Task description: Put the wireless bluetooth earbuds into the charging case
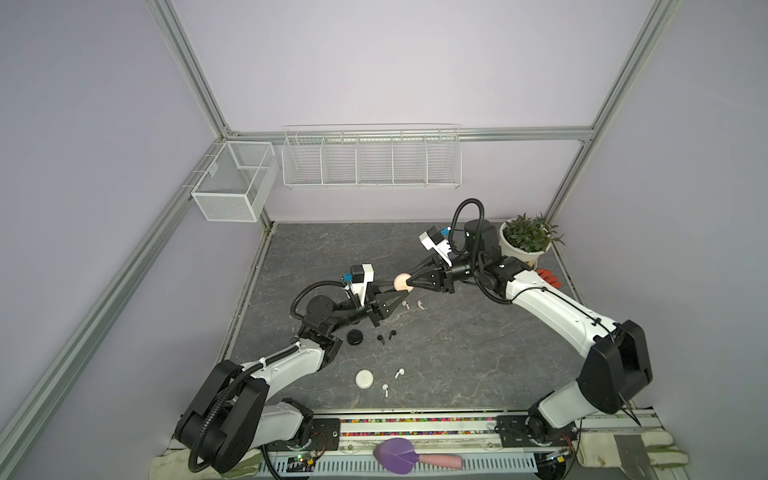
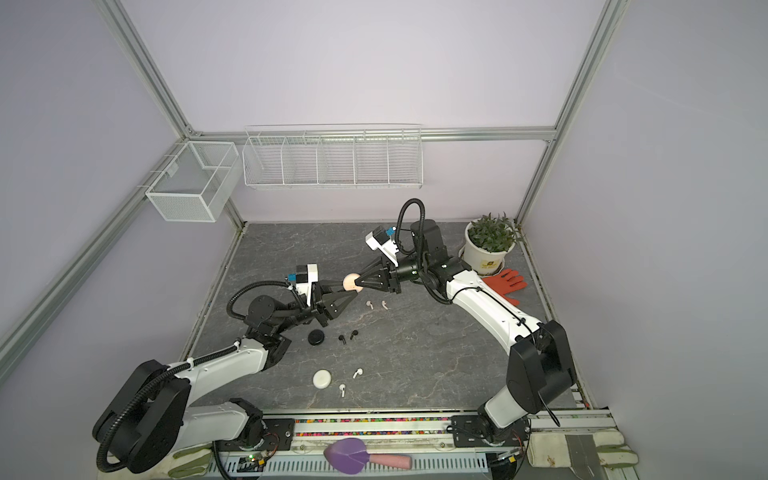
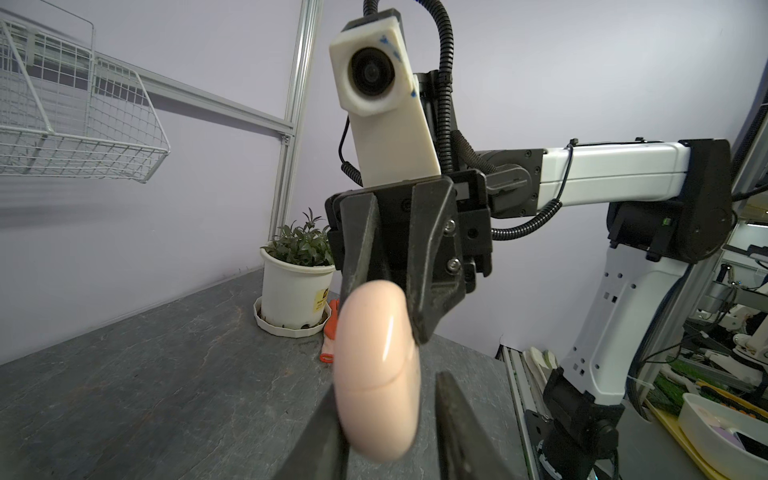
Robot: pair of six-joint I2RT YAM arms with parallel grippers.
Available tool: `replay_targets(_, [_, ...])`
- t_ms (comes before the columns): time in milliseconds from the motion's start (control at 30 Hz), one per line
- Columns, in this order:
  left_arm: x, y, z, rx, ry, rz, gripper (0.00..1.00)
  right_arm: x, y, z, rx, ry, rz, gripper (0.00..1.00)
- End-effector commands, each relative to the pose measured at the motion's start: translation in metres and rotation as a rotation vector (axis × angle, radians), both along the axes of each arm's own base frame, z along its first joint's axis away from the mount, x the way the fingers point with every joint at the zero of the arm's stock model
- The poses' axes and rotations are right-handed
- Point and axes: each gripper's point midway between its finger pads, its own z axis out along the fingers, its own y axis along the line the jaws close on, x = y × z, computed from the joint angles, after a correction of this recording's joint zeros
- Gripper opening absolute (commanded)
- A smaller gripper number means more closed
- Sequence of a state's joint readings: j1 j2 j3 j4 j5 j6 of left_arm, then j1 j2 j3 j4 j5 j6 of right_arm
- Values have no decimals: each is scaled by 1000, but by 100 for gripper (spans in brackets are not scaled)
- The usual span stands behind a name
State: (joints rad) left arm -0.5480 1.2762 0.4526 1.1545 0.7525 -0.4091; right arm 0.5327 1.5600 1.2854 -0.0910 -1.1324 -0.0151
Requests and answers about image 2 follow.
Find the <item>pink earbud charging case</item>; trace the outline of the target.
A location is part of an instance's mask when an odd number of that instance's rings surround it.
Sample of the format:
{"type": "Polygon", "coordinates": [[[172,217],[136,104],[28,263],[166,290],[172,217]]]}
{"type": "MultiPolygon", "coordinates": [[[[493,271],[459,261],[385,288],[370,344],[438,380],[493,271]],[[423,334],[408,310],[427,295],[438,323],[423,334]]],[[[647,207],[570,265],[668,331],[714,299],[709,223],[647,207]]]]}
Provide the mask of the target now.
{"type": "Polygon", "coordinates": [[[342,281],[342,286],[345,291],[360,292],[363,290],[361,286],[357,284],[357,280],[360,278],[358,273],[350,273],[346,275],[342,281]]]}

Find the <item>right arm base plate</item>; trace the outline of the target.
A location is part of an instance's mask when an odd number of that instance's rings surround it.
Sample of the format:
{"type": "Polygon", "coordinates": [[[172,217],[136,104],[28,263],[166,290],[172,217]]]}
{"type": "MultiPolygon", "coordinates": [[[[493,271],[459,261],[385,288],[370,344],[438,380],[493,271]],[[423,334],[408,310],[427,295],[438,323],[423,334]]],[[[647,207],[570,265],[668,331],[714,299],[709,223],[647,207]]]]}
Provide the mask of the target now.
{"type": "Polygon", "coordinates": [[[523,417],[507,427],[497,427],[490,419],[479,414],[454,415],[446,431],[458,448],[519,447],[530,436],[530,419],[523,417]]]}

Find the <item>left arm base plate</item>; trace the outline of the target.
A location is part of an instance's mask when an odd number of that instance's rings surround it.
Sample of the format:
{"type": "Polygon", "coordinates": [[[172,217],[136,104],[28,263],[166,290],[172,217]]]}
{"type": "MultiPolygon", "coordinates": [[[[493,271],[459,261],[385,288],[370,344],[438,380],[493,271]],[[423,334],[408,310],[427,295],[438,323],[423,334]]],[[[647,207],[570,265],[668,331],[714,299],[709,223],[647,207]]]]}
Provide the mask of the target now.
{"type": "Polygon", "coordinates": [[[243,451],[287,451],[294,437],[293,418],[264,418],[250,421],[238,437],[243,451]]]}

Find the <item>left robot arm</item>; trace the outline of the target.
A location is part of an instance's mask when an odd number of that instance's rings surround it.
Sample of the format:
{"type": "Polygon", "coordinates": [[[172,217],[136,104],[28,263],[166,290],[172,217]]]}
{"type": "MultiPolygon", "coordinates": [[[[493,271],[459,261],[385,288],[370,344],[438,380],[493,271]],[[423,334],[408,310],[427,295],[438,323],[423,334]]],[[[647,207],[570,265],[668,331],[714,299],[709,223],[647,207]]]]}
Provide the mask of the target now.
{"type": "Polygon", "coordinates": [[[275,366],[291,341],[285,331],[337,318],[360,289],[354,281],[319,281],[302,287],[288,281],[257,281],[228,301],[229,317],[248,329],[231,345],[184,362],[140,364],[93,427],[96,466],[103,473],[143,473],[168,454],[198,445],[214,451],[230,442],[258,449],[280,439],[261,409],[243,398],[196,406],[201,397],[245,376],[275,366]]]}

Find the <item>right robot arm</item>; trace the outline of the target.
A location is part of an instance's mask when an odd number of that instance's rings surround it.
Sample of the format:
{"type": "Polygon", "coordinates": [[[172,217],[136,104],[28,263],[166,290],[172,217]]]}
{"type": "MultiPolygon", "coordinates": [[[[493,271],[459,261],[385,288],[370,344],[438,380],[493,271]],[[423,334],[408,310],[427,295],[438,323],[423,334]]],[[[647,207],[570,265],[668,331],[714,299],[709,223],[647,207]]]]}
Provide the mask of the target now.
{"type": "Polygon", "coordinates": [[[502,443],[515,423],[547,410],[552,400],[576,383],[565,329],[513,306],[463,259],[450,255],[440,228],[427,219],[420,199],[407,200],[395,226],[376,228],[366,243],[380,256],[361,273],[347,275],[345,289],[398,293],[402,283],[417,282],[433,300],[470,314],[507,354],[504,385],[478,409],[476,434],[482,440],[502,443]]]}

